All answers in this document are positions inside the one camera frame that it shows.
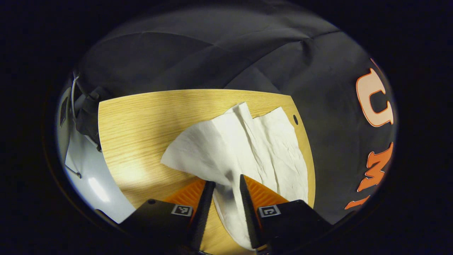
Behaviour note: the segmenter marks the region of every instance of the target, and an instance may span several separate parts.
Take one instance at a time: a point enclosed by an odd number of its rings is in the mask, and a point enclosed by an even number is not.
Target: orange letter
[[[363,114],[373,127],[380,127],[387,122],[393,124],[392,106],[389,101],[387,101],[387,108],[380,113],[376,113],[371,107],[370,97],[372,94],[379,91],[383,94],[386,93],[382,81],[372,68],[370,68],[369,74],[365,74],[357,80],[356,90]]]
[[[371,178],[363,178],[360,182],[359,188],[357,192],[361,192],[362,190],[369,188],[373,185],[377,185],[382,178],[384,177],[384,172],[381,171],[387,162],[390,160],[393,151],[393,142],[390,143],[390,147],[385,150],[384,152],[374,154],[374,152],[370,152],[368,155],[368,161],[366,162],[366,167],[370,168],[372,165],[376,164],[370,170],[368,170],[365,175]]]
[[[368,195],[367,197],[365,197],[364,199],[361,199],[359,201],[351,201],[348,203],[348,205],[344,208],[345,210],[351,208],[351,207],[354,207],[354,206],[359,206],[359,205],[362,205],[363,203],[365,203],[365,201],[370,197],[370,195]]]

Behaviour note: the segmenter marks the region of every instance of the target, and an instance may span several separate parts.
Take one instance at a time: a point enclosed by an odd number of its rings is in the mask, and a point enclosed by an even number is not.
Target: wood grain
[[[308,204],[313,207],[313,157],[304,124],[290,96],[244,90],[191,89],[143,93],[99,104],[99,137],[107,166],[118,187],[138,208],[147,199],[163,200],[194,176],[160,163],[167,146],[186,128],[213,119],[240,102],[252,117],[282,107],[294,126],[308,169]],[[298,119],[296,125],[293,115]],[[211,203],[201,250],[216,255],[254,254],[236,244]]]

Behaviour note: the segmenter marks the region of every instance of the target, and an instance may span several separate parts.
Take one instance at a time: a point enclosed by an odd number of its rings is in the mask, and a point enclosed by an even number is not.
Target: black cloth backdrop
[[[357,187],[368,154],[386,150],[398,124],[390,85],[371,56],[332,24],[280,0],[160,8],[87,52],[77,66],[85,89],[103,87],[114,97],[194,88],[291,95],[312,149],[315,211],[333,224],[359,209],[344,208],[376,190]],[[371,104],[378,112],[390,101],[393,125],[373,127],[362,113],[356,81],[369,68],[387,91]]]

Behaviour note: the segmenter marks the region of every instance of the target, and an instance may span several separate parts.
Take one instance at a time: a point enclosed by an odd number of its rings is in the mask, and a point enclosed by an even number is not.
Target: white paper towel
[[[252,118],[240,103],[210,121],[184,130],[161,163],[215,181],[214,203],[233,240],[252,250],[239,178],[247,175],[289,201],[308,203],[307,166],[294,127],[281,107]]]

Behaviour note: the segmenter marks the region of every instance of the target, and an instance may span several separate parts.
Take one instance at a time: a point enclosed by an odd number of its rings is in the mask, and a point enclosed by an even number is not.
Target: wooden board
[[[107,166],[135,208],[147,199],[163,200],[194,176],[160,163],[167,146],[186,128],[213,119],[240,102],[252,117],[282,107],[295,128],[308,169],[308,204],[313,207],[313,157],[304,124],[290,96],[244,90],[190,89],[131,95],[99,104],[99,137]],[[293,115],[298,119],[296,125]],[[216,254],[254,254],[236,244],[211,203],[201,250]]]

